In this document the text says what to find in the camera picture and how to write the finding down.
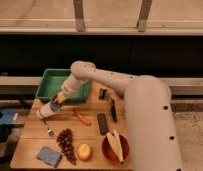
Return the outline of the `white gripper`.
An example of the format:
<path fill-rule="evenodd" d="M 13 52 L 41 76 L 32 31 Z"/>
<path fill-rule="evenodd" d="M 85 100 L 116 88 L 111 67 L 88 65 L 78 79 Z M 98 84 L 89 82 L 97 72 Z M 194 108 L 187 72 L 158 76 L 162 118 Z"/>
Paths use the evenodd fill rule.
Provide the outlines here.
<path fill-rule="evenodd" d="M 82 85 L 81 80 L 77 80 L 75 77 L 68 77 L 61 85 L 62 93 L 56 96 L 55 102 L 62 104 L 66 98 L 74 95 Z"/>

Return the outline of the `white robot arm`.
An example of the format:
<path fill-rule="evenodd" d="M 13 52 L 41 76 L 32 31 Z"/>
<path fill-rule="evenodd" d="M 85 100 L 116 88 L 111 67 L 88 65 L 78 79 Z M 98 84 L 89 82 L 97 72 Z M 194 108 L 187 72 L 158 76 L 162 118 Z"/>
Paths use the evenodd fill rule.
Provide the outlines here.
<path fill-rule="evenodd" d="M 124 97 L 134 171 L 184 171 L 166 83 L 154 76 L 107 71 L 76 61 L 57 101 L 65 101 L 85 80 L 104 84 Z"/>

